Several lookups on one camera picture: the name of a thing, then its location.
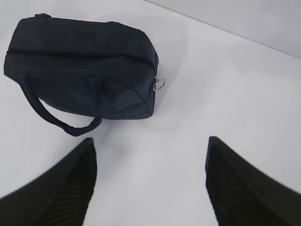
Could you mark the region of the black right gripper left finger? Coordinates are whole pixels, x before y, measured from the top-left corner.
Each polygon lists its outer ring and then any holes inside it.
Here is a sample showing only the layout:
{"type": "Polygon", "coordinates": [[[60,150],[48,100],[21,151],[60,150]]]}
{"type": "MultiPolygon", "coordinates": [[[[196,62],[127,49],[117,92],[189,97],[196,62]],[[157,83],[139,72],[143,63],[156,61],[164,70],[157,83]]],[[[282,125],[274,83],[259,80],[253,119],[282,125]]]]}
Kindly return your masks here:
{"type": "Polygon", "coordinates": [[[0,224],[81,226],[96,177],[94,141],[85,138],[48,171],[0,199],[0,224]]]}

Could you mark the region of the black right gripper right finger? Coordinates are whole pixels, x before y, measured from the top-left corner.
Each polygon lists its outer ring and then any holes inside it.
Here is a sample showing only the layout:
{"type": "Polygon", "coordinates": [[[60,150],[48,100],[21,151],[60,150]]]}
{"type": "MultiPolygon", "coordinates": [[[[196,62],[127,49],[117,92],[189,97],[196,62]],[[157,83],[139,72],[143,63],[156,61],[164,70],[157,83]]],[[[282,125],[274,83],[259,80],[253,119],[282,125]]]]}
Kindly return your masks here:
{"type": "Polygon", "coordinates": [[[218,137],[208,140],[206,189],[220,226],[299,226],[301,195],[272,179],[218,137]]]}

